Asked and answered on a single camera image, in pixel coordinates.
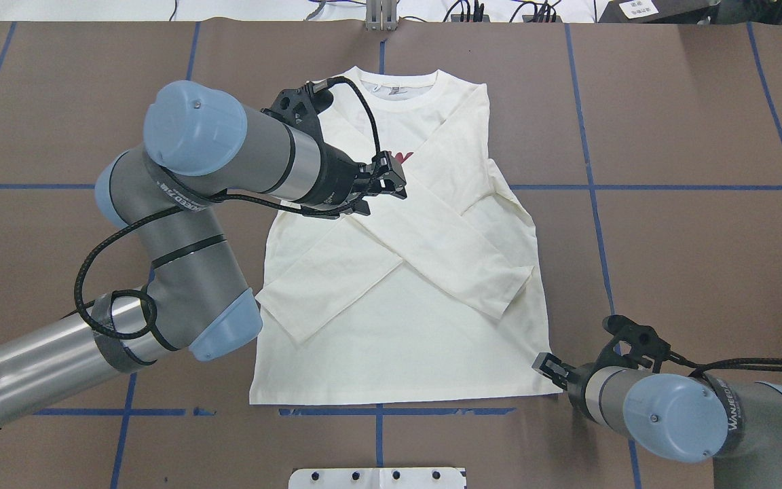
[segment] black cable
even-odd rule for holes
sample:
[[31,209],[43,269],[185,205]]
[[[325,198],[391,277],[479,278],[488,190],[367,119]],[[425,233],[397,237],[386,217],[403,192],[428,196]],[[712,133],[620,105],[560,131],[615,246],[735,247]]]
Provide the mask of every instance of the black cable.
[[[370,129],[373,131],[373,142],[375,143],[376,154],[378,155],[381,153],[381,145],[379,145],[379,130],[378,127],[376,127],[376,119],[373,117],[373,111],[367,104],[367,100],[364,98],[363,94],[360,93],[360,90],[358,90],[358,86],[354,83],[354,81],[348,79],[347,77],[330,77],[328,78],[327,82],[328,88],[338,86],[338,84],[347,84],[347,86],[351,87],[353,92],[358,97],[360,104],[363,105],[364,111],[367,112],[367,118],[370,121]],[[354,207],[354,205],[358,204],[364,197],[366,197],[367,192],[370,191],[370,189],[373,187],[373,183],[375,183],[375,181],[378,179],[379,165],[375,165],[363,191],[361,191],[347,204],[325,211],[319,211],[308,207],[288,207],[286,205],[276,204],[276,202],[271,202],[263,198],[253,197],[246,194],[229,194],[226,191],[219,192],[217,195],[209,197],[208,200],[217,204],[226,200],[244,200],[247,202],[264,205],[266,207],[276,209],[277,211],[286,211],[286,213],[301,214],[302,216],[338,215],[344,211],[350,210]],[[81,264],[80,270],[77,272],[77,278],[75,278],[74,281],[74,305],[75,312],[80,315],[80,318],[83,319],[87,325],[90,326],[92,331],[111,338],[117,338],[117,340],[133,340],[134,338],[142,337],[155,328],[155,320],[158,318],[158,309],[155,306],[155,299],[146,292],[146,289],[142,289],[140,291],[126,289],[111,292],[111,303],[115,300],[115,298],[118,297],[135,297],[140,301],[141,307],[145,312],[147,324],[143,328],[140,328],[140,330],[135,332],[123,333],[116,331],[112,327],[99,323],[96,319],[93,318],[93,316],[90,315],[88,309],[91,304],[94,303],[94,301],[90,301],[89,303],[83,302],[83,283],[86,281],[86,276],[90,271],[92,263],[96,260],[98,255],[105,250],[105,248],[109,247],[109,245],[114,244],[114,242],[117,242],[118,239],[128,235],[128,233],[136,231],[144,225],[148,225],[148,223],[162,219],[162,217],[172,216],[173,214],[180,213],[181,211],[183,211],[183,208],[181,207],[170,207],[163,211],[158,211],[158,213],[143,217],[143,219],[134,221],[134,223],[131,223],[130,225],[120,229],[118,232],[108,236],[108,238],[100,242],[95,248],[92,249],[92,251],[90,251],[90,254],[87,255],[86,259],[83,261],[83,264]]]
[[699,368],[699,365],[691,360],[686,359],[685,357],[675,353],[675,352],[669,352],[668,353],[668,359],[672,362],[683,365],[689,368]]
[[690,377],[701,377],[703,372],[707,372],[709,369],[763,369],[768,372],[782,372],[782,359],[742,358],[720,360],[697,366],[690,374]]
[[367,100],[364,98],[363,94],[360,93],[360,90],[358,90],[358,86],[354,84],[354,81],[349,80],[347,77],[328,78],[328,88],[338,86],[338,84],[347,84],[347,86],[351,87],[354,95],[360,100],[360,104],[364,106],[364,111],[367,112],[367,118],[370,120],[370,129],[373,130],[373,142],[376,146],[376,154],[381,153],[382,149],[381,145],[379,145],[379,130],[376,129],[376,119],[373,117],[373,111],[370,109],[370,106],[367,105]]
[[457,0],[456,2],[451,4],[451,7],[448,7],[448,10],[446,12],[446,16],[443,18],[443,22],[447,22],[448,18],[451,16],[452,10],[454,10],[454,7],[456,7],[458,4],[460,4],[460,21],[463,21],[463,4],[466,3],[466,5],[469,5],[469,0]]
[[518,5],[518,8],[515,9],[515,12],[512,13],[512,18],[508,19],[510,24],[511,24],[512,21],[515,21],[515,16],[518,15],[518,12],[520,12],[521,9],[523,9],[525,5],[532,5],[533,6],[533,18],[536,18],[536,14],[539,12],[539,3],[535,3],[535,2],[521,2],[521,4]]
[[539,12],[536,13],[536,15],[530,19],[530,22],[542,22],[542,19],[545,19],[545,22],[550,22],[550,12],[549,9],[551,8],[551,5],[547,2],[543,3],[541,8],[539,9]]

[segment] cable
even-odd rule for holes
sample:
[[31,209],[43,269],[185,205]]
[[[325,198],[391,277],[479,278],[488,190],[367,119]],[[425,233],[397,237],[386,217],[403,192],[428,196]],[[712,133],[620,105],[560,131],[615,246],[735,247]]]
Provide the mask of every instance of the cable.
[[515,9],[515,12],[512,13],[511,18],[509,18],[508,21],[514,22],[515,16],[517,16],[518,12],[524,8],[524,5],[530,4],[533,6],[533,18],[527,22],[556,22],[557,10],[555,7],[562,1],[563,0],[557,0],[555,3],[547,3],[547,0],[544,3],[534,2],[531,0],[519,2],[520,4],[518,5],[518,8]]
[[354,95],[358,97],[360,104],[364,107],[364,111],[367,112],[367,118],[370,120],[370,129],[373,130],[373,142],[375,143],[376,154],[381,153],[382,149],[381,149],[381,145],[379,145],[379,130],[376,129],[376,119],[375,117],[373,117],[373,111],[370,109],[370,106],[367,104],[367,100],[364,98],[364,95],[360,93],[360,90],[358,90],[358,86],[354,84],[354,81],[349,80],[347,77],[328,78],[328,88],[332,86],[338,86],[338,84],[347,84],[347,86],[351,87],[352,92],[354,92]]
[[316,9],[313,10],[313,12],[310,12],[310,15],[307,15],[306,18],[304,18],[304,20],[312,20],[312,19],[316,18],[316,16],[319,15],[319,13],[325,8],[325,6],[328,3],[355,3],[355,4],[363,5],[363,6],[367,5],[364,2],[357,2],[357,0],[308,0],[308,2],[310,2],[310,3],[317,3],[317,4],[319,4],[319,6],[316,7]]
[[451,16],[452,10],[454,10],[454,7],[457,6],[457,4],[460,4],[460,22],[463,22],[463,4],[466,4],[466,7],[469,8],[469,0],[457,0],[456,2],[451,4],[451,7],[448,7],[448,10],[446,12],[446,16],[443,18],[443,22],[447,22],[448,18]]
[[508,19],[509,24],[511,24],[511,22],[515,21],[515,16],[518,15],[518,12],[520,12],[521,9],[523,9],[525,5],[532,5],[533,6],[533,18],[536,18],[536,14],[538,13],[538,9],[539,9],[539,4],[537,4],[535,2],[521,2],[521,4],[518,5],[518,8],[515,9],[515,12],[512,13],[511,18]]
[[[373,117],[373,111],[370,109],[370,106],[367,104],[367,100],[364,98],[363,94],[360,93],[360,90],[358,90],[358,86],[354,83],[354,81],[348,79],[347,77],[330,77],[328,78],[327,82],[328,82],[328,89],[330,89],[333,86],[338,86],[338,84],[345,84],[346,86],[349,86],[353,90],[353,92],[358,97],[360,104],[363,105],[364,111],[367,112],[367,118],[370,121],[370,129],[373,131],[373,142],[375,143],[376,154],[378,155],[379,153],[381,153],[381,145],[379,145],[379,130],[378,127],[376,127],[376,119],[375,117]],[[286,213],[301,214],[301,216],[330,216],[330,215],[338,215],[344,213],[344,211],[348,211],[351,208],[353,208],[354,205],[358,204],[363,198],[366,197],[367,192],[370,192],[370,189],[373,187],[373,183],[375,183],[376,180],[378,179],[379,179],[379,165],[375,165],[373,167],[373,171],[370,174],[369,180],[367,180],[367,184],[364,187],[363,191],[361,191],[356,197],[354,197],[347,204],[341,205],[339,207],[335,207],[333,209],[328,209],[325,211],[319,211],[308,207],[300,207],[300,208],[288,207],[286,205],[276,204],[276,202],[271,202],[269,200],[253,197],[247,194],[229,194],[227,193],[227,191],[219,192],[218,194],[209,197],[208,200],[217,204],[223,203],[226,200],[243,200],[247,202],[253,202],[255,204],[264,205],[266,207],[270,207],[271,209],[276,209],[277,211],[286,211]],[[111,303],[113,303],[113,301],[116,300],[118,297],[135,297],[140,301],[141,306],[145,312],[147,324],[143,328],[140,328],[140,330],[138,331],[123,333],[120,331],[116,331],[114,329],[115,325],[111,325],[111,326],[103,325],[102,323],[94,319],[93,316],[90,315],[88,309],[89,307],[91,307],[91,304],[93,304],[94,301],[90,301],[89,303],[83,302],[83,283],[86,281],[86,276],[90,271],[90,267],[92,266],[92,263],[96,260],[98,255],[105,250],[105,248],[109,247],[109,245],[114,244],[114,242],[117,242],[119,239],[128,235],[128,233],[136,231],[137,229],[141,228],[144,225],[149,225],[149,223],[162,219],[162,217],[172,216],[173,214],[180,213],[181,211],[183,211],[183,208],[181,207],[176,207],[176,206],[168,207],[163,211],[158,211],[158,213],[151,214],[149,216],[143,217],[143,219],[136,220],[134,221],[134,223],[131,223],[130,225],[127,225],[126,227],[120,229],[118,232],[115,232],[112,235],[108,236],[108,238],[106,238],[104,241],[100,242],[95,248],[93,248],[92,251],[90,251],[90,254],[87,255],[86,259],[84,259],[83,264],[81,264],[80,266],[80,270],[78,270],[77,272],[77,278],[75,278],[74,281],[74,305],[75,305],[75,312],[80,315],[80,318],[83,319],[83,321],[87,325],[90,326],[90,329],[92,331],[95,331],[107,337],[115,338],[116,340],[134,340],[135,338],[142,337],[143,335],[149,333],[155,328],[155,320],[158,318],[158,309],[155,306],[155,299],[152,298],[145,291],[145,289],[142,289],[140,291],[136,291],[133,289],[125,289],[125,290],[111,292]]]
[[782,372],[782,359],[742,358],[720,360],[710,364],[699,365],[692,371],[690,377],[701,377],[703,372],[709,371],[709,369],[763,369],[763,371],[767,372]]

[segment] metal bracket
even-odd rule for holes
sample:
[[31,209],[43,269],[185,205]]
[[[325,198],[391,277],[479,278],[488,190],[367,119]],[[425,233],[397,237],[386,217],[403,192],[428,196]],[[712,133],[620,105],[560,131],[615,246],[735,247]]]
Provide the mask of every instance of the metal bracket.
[[366,0],[367,30],[397,30],[397,0]]
[[288,489],[466,489],[466,470],[458,467],[298,469]]

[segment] red print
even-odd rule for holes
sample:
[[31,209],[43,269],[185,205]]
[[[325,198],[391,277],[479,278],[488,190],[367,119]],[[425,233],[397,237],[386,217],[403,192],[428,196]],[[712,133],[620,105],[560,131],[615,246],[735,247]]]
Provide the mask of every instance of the red print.
[[406,153],[405,156],[403,155],[403,153],[397,153],[397,154],[394,155],[394,158],[396,158],[397,161],[400,162],[400,164],[403,164],[403,162],[406,161],[407,159],[409,159],[409,157],[411,157],[411,156],[412,156],[412,151],[410,151],[409,153]]

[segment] brown table surface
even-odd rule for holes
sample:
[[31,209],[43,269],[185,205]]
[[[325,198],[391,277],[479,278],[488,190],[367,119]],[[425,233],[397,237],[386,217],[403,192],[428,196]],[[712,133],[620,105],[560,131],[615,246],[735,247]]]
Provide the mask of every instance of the brown table surface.
[[[562,359],[595,358],[611,312],[700,362],[782,356],[782,28],[764,25],[0,24],[0,343],[73,309],[113,231],[93,183],[140,142],[156,90],[191,78],[263,107],[352,65],[487,83],[491,156],[536,222]],[[273,211],[219,214],[260,288]],[[87,295],[146,269],[127,238]],[[466,467],[474,489],[713,485],[710,463],[631,459],[565,396],[291,411],[248,404],[254,364],[255,344],[180,353],[9,424],[0,488],[286,487],[295,468],[376,465]]]

